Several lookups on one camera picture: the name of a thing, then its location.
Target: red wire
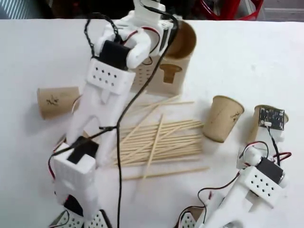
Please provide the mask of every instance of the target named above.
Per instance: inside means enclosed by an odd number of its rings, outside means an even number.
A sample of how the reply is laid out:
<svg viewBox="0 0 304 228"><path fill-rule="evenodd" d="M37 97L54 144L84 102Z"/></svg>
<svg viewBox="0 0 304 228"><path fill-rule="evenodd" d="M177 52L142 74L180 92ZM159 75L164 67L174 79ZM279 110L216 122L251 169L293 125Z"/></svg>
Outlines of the red wire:
<svg viewBox="0 0 304 228"><path fill-rule="evenodd" d="M136 33L138 33L138 31L136 30L136 31L133 31L133 32L131 32L129 35L128 35L128 37L127 37L127 39L125 39L124 41L123 41L123 45L125 45L126 44L126 42L134 35L134 34L136 34Z"/></svg>
<svg viewBox="0 0 304 228"><path fill-rule="evenodd" d="M228 187L230 184L232 184L232 183L236 180L236 178L238 178L238 176L239 176L239 172L236 174L236 176L235 176L229 183L225 184L225 185L222 186L222 187L217 187L217 188L203 188L203 189L199 190L199 192L198 192L198 198L199 198L199 200L201 201L201 199L200 199L200 193L201 193L202 191L204 191L204 190L219 190L219 189L224 189L224 188Z"/></svg>
<svg viewBox="0 0 304 228"><path fill-rule="evenodd" d="M291 155L293 155L291 152L282 152L282 153L279 153L279 156L282 156L282 155L285 155L285 157L281 158L280 159L280 162L291 157Z"/></svg>
<svg viewBox="0 0 304 228"><path fill-rule="evenodd" d="M159 45L159 43L160 43L160 41L161 41L161 36L160 36L159 32L158 32L156 29L154 29L154 28L147 27L147 26L142 26L142 29L152 31L152 32L156 33L157 36L158 36L157 44L156 44L155 47L150 51L150 53L152 53L152 52L158 47L158 45Z"/></svg>

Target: white plastic bracket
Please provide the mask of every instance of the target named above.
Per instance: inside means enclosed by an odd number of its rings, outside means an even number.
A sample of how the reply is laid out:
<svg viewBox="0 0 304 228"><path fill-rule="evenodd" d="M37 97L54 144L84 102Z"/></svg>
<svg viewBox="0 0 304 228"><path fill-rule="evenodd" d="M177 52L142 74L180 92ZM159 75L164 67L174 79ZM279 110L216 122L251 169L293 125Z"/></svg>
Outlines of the white plastic bracket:
<svg viewBox="0 0 304 228"><path fill-rule="evenodd" d="M63 225L68 220L68 222L63 226L60 226L60 228L108 228L101 211L98 211L91 221L85 221L83 217L71 211L68 212L70 215L69 217L66 212L62 212L58 222L52 223L52 226Z"/></svg>
<svg viewBox="0 0 304 228"><path fill-rule="evenodd" d="M194 228L195 223L196 221L192 214L190 212L187 212L182 217L179 228Z"/></svg>
<svg viewBox="0 0 304 228"><path fill-rule="evenodd" d="M195 228L225 226L256 228L257 224L263 222L269 211L283 196L284 191L280 186L256 167L248 167L240 170L240 176L227 196L215 211L207 214L205 223L202 223L202 219L198 219ZM218 197L211 198L207 211L209 205L215 205L212 202L218 201L218 199Z"/></svg>
<svg viewBox="0 0 304 228"><path fill-rule="evenodd" d="M94 58L91 59L86 80L88 83L103 89L101 100L104 104L107 102L110 93L121 95L133 83L130 72L109 66Z"/></svg>
<svg viewBox="0 0 304 228"><path fill-rule="evenodd" d="M273 208L283 195L283 189L254 166L242 172L244 175L240 176L239 183L249 188Z"/></svg>
<svg viewBox="0 0 304 228"><path fill-rule="evenodd" d="M67 148L63 143L57 151ZM73 149L54 157L55 192L59 204L64 204L67 197L75 197L83 209L86 220L93 219L98 211L98 195L95 187L95 159L85 154L77 164L70 162L68 157Z"/></svg>
<svg viewBox="0 0 304 228"><path fill-rule="evenodd" d="M66 134L69 145L82 135L84 127L93 118L97 119L100 127L116 126L134 77L135 73L132 71L120 70L91 59L86 77L87 84L80 98L79 108L74 112ZM99 165L107 164L115 136L116 130L100 136L96 155L96 162Z"/></svg>

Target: electronic component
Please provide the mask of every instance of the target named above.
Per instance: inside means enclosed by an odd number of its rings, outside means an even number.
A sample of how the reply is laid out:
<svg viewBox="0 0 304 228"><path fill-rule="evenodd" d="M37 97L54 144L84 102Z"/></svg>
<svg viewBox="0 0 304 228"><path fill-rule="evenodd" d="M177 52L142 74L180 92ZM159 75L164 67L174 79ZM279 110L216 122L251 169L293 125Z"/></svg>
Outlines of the electronic component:
<svg viewBox="0 0 304 228"><path fill-rule="evenodd" d="M283 175L283 170L272 161L262 157L261 162L256 168L269 177L274 183L279 184Z"/></svg>
<svg viewBox="0 0 304 228"><path fill-rule="evenodd" d="M285 111L272 107L260 107L258 125L276 130L284 130Z"/></svg>

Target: black cable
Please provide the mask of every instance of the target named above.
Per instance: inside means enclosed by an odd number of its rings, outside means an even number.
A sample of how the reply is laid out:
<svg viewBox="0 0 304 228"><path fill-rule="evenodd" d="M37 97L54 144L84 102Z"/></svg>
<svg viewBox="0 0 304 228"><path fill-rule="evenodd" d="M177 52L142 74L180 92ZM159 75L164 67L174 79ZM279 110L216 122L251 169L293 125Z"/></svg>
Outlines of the black cable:
<svg viewBox="0 0 304 228"><path fill-rule="evenodd" d="M276 158L277 158L277 165L278 165L278 166L281 166L279 149L277 148L275 139L273 138L273 136L272 136L272 134L271 134L271 132L270 132L270 128L269 128L268 126L267 126L266 128L267 128L268 133L269 133L269 135L270 135L270 137L271 137L272 144L273 144L273 146L274 146L274 148L275 148L275 154L276 154Z"/></svg>
<svg viewBox="0 0 304 228"><path fill-rule="evenodd" d="M206 204L200 199L200 193L201 193L202 191L204 191L204 190L219 190L219 189L224 189L224 188L228 187L230 184L232 184L232 183L238 178L238 176L239 176L239 172L236 174L236 176L235 176L229 183L225 184L225 185L222 186L222 187L217 187L217 188L203 188L203 189L199 190L199 192L198 192L198 198L199 198L199 200L201 201L201 203L206 207ZM205 220L206 220L207 207L206 207L205 211L206 211L206 212L205 212L205 215L204 215L203 223L205 223Z"/></svg>
<svg viewBox="0 0 304 228"><path fill-rule="evenodd" d="M152 60L152 58L151 58L151 56L149 56L149 58L148 58L149 60L150 60L150 63L142 63L143 65L145 65L145 66L151 66L152 64L153 64L153 60Z"/></svg>
<svg viewBox="0 0 304 228"><path fill-rule="evenodd" d="M172 42L174 41L176 35L177 35L177 31L179 30L179 23L177 21L177 19L166 12L160 11L158 9L152 8L152 7L147 7L145 5L143 5L147 10L152 11L152 12L156 12L158 14L161 15L166 15L168 17L170 17L173 21L173 27L175 27L175 29L172 29L173 34L170 37L170 40L168 41L168 45L165 49L165 51L163 52L163 54L161 55L160 59L157 61L154 70L152 71L151 76L148 78L148 80L145 82L145 84L141 87L141 89L137 92L137 94L132 98L132 100L128 103L128 105L125 107L125 109L123 110L121 116L119 117L118 121L117 121L117 165L118 165L118 170L119 170L119 196L118 196L118 209L117 209L117 228L119 228L119 220L120 220L120 203L121 203L121 196L122 196L122 172L121 172L121 164L120 164L120 139L119 139L119 127L120 127L120 122L122 121L124 115L126 114L126 112L128 111L128 109L131 107L131 105L134 103L134 101L139 97L139 95L145 90L145 88L148 86L148 84L151 82L151 80L153 79L163 57L165 56L166 52L168 51L170 45L172 44Z"/></svg>
<svg viewBox="0 0 304 228"><path fill-rule="evenodd" d="M87 33L87 29L88 29L88 26L91 22L91 19L96 16L98 19L105 19L107 22L109 22L113 28L113 31L114 31L114 34L115 34L115 39L114 39L114 42L116 43L120 43L122 41L122 38L121 36L119 35L118 33L118 28L117 26L114 24L114 22L107 16L107 15L104 15L104 14L101 14L99 12L94 12L94 13L90 13L88 15L88 19L86 21L86 24L85 24L85 30L84 30L84 33L85 33L85 37L87 39L87 42L89 43L90 45L90 48L91 48L91 54L92 54L92 57L95 57L95 52L94 52L94 44L92 44L91 42L91 39Z"/></svg>

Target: circuit board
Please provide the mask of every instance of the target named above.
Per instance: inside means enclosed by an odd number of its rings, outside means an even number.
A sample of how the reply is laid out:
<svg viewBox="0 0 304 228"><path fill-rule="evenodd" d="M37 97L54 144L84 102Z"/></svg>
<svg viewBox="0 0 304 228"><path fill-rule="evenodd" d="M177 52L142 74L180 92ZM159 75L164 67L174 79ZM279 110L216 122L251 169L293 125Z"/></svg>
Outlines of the circuit board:
<svg viewBox="0 0 304 228"><path fill-rule="evenodd" d="M259 113L259 126L281 131L284 130L284 110L271 107L260 107Z"/></svg>

